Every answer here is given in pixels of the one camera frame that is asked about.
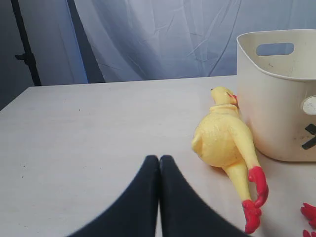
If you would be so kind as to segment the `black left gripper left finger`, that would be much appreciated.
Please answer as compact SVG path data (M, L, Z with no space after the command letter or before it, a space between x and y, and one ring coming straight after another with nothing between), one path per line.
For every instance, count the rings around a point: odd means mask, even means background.
M158 158L146 156L118 199L72 237L154 237L158 214Z

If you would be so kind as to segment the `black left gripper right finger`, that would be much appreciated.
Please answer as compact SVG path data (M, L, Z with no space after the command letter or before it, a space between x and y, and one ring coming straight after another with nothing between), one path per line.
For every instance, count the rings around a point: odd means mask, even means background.
M193 190L174 158L160 158L160 219L164 237L245 237Z

